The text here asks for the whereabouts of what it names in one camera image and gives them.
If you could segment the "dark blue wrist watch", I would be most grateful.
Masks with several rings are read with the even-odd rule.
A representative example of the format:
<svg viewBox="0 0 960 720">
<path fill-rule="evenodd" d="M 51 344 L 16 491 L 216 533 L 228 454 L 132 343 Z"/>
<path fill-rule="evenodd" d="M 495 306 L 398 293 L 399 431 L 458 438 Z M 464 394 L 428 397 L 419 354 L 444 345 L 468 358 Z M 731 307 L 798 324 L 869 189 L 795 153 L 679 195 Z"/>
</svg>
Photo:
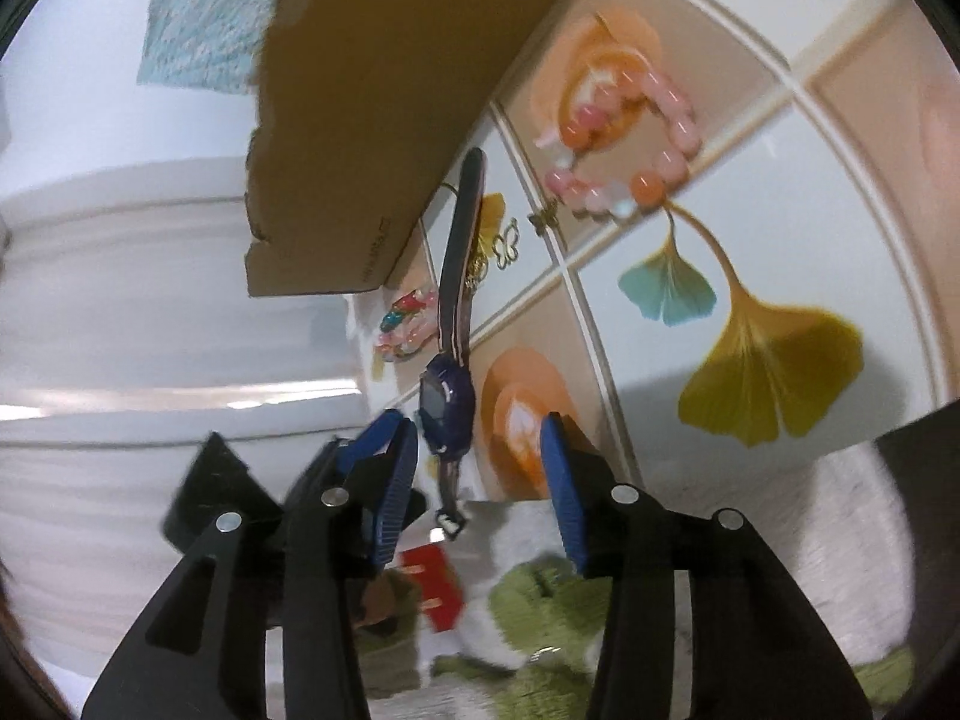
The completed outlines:
<svg viewBox="0 0 960 720">
<path fill-rule="evenodd" d="M 460 462 L 472 447 L 477 397 L 469 367 L 470 259 L 477 241 L 487 158 L 482 148 L 460 163 L 454 213 L 438 289 L 438 355 L 420 377 L 418 417 L 431 453 L 438 458 L 439 507 L 434 520 L 450 539 L 467 525 L 459 509 Z"/>
</svg>

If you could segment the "gold butterfly earring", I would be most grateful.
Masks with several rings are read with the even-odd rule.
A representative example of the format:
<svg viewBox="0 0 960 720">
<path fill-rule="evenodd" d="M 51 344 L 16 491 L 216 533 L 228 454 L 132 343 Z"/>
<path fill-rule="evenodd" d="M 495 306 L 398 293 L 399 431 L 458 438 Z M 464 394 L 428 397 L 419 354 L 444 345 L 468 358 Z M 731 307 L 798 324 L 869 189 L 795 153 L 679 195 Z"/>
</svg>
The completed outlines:
<svg viewBox="0 0 960 720">
<path fill-rule="evenodd" d="M 509 223 L 493 236 L 491 250 L 493 250 L 493 258 L 498 270 L 506 270 L 508 266 L 517 262 L 519 259 L 517 244 L 519 244 L 519 226 L 516 218 L 511 218 Z"/>
</svg>

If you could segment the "white curtain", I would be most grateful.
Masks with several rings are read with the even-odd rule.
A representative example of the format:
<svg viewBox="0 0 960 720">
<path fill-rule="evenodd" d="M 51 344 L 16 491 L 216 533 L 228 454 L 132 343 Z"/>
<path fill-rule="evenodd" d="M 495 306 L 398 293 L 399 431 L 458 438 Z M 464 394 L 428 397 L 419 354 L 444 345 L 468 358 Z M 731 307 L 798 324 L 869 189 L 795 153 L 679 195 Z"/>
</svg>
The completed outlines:
<svg viewBox="0 0 960 720">
<path fill-rule="evenodd" d="M 220 434 L 272 494 L 370 412 L 342 298 L 254 298 L 236 158 L 2 197 L 2 559 L 29 648 L 93 678 L 176 564 L 161 518 Z"/>
</svg>

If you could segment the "red card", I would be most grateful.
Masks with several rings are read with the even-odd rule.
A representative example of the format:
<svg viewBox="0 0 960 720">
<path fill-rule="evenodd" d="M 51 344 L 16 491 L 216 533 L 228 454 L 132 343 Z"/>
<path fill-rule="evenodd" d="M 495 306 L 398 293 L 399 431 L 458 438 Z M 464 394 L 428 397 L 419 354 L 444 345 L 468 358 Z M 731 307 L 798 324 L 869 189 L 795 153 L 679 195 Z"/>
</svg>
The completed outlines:
<svg viewBox="0 0 960 720">
<path fill-rule="evenodd" d="M 452 631 L 466 602 L 443 544 L 423 544 L 402 551 L 400 570 L 420 589 L 420 611 L 430 620 L 433 629 Z"/>
</svg>

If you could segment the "brown cardboard box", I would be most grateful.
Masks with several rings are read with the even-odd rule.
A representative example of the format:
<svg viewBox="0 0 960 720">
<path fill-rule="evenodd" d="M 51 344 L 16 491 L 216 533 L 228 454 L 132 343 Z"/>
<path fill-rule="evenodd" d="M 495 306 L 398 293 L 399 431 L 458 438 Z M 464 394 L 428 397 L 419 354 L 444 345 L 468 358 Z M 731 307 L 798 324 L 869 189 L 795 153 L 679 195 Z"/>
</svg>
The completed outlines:
<svg viewBox="0 0 960 720">
<path fill-rule="evenodd" d="M 275 0 L 247 153 L 254 298 L 384 284 L 558 0 Z"/>
</svg>

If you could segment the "teal patterned wall cloth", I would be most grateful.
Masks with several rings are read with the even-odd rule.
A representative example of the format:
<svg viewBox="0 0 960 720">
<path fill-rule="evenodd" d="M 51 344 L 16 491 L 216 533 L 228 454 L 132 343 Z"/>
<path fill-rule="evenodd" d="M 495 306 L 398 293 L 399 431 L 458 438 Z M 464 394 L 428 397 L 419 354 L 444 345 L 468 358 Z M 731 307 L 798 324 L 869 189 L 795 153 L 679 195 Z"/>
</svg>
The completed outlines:
<svg viewBox="0 0 960 720">
<path fill-rule="evenodd" d="M 275 0 L 149 0 L 137 82 L 249 94 Z"/>
</svg>

